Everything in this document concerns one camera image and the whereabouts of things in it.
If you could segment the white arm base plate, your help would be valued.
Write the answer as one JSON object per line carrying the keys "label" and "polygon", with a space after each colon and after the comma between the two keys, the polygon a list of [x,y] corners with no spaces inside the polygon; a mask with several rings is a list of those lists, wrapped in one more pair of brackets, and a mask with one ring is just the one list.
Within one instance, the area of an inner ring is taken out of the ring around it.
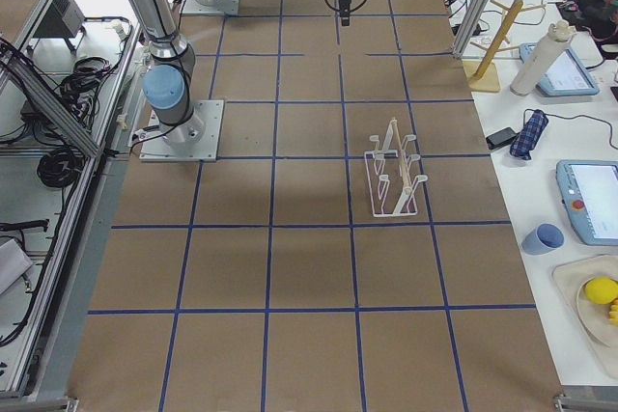
{"label": "white arm base plate", "polygon": [[155,130],[146,134],[146,142],[141,145],[139,158],[144,162],[189,162],[216,160],[223,119],[223,100],[196,100],[193,102],[192,117],[184,124],[170,129],[164,125],[160,130],[158,117],[154,110],[150,114],[150,124]]}

